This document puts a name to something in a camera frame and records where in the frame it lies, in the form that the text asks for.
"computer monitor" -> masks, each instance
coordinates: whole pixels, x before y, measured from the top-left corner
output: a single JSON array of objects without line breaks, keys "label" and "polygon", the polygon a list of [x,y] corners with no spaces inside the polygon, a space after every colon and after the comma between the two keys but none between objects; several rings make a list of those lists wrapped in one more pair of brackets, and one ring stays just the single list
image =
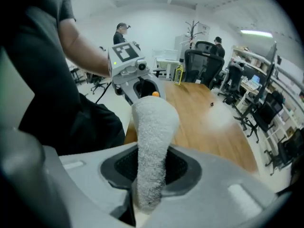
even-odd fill
[{"label": "computer monitor", "polygon": [[252,81],[255,82],[255,83],[257,83],[257,84],[259,84],[260,83],[260,77],[257,76],[257,75],[253,75]]}]

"person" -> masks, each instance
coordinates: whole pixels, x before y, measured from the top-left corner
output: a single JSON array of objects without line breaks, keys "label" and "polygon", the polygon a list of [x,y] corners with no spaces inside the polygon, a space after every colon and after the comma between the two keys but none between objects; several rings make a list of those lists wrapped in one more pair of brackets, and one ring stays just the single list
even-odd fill
[{"label": "person", "polygon": [[224,58],[224,56],[225,56],[225,50],[222,47],[222,38],[218,37],[218,36],[215,37],[214,44],[217,47],[217,51],[215,52],[215,51],[211,50],[211,53],[212,54],[218,54],[219,57]]},{"label": "person", "polygon": [[126,35],[127,32],[128,26],[125,23],[119,23],[116,27],[116,32],[113,36],[114,45],[126,42],[126,40],[124,39],[124,35]]},{"label": "person", "polygon": [[109,77],[104,52],[78,30],[71,0],[17,0],[4,12],[2,45],[35,96],[19,129],[59,155],[122,145],[119,118],[79,94],[66,57],[87,72]]}]

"orange ball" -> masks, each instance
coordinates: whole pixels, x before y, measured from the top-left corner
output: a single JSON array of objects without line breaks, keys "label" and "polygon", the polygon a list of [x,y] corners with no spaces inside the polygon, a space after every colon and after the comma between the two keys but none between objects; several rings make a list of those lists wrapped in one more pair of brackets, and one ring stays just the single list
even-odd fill
[{"label": "orange ball", "polygon": [[157,91],[154,91],[154,92],[152,93],[152,95],[153,95],[153,96],[156,96],[156,97],[160,97],[160,93],[158,93]]}]

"black cable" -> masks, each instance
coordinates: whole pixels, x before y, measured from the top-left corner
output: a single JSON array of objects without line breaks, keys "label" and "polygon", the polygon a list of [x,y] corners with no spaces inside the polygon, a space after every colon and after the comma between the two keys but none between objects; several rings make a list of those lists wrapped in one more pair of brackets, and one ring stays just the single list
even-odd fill
[{"label": "black cable", "polygon": [[112,84],[112,82],[109,83],[109,85],[105,88],[103,94],[101,95],[101,97],[104,96],[104,94],[106,93],[107,89],[110,87],[110,85]]}]

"white ceiling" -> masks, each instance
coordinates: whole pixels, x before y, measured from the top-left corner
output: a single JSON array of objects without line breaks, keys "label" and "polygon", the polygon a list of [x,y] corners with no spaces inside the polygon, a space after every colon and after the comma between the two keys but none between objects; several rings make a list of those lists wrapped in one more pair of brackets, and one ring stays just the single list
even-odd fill
[{"label": "white ceiling", "polygon": [[283,40],[299,43],[293,25],[273,0],[72,0],[77,19],[110,7],[122,7],[139,2],[170,3],[191,9],[195,9],[197,4],[203,5],[226,21],[235,31],[268,31]]}]

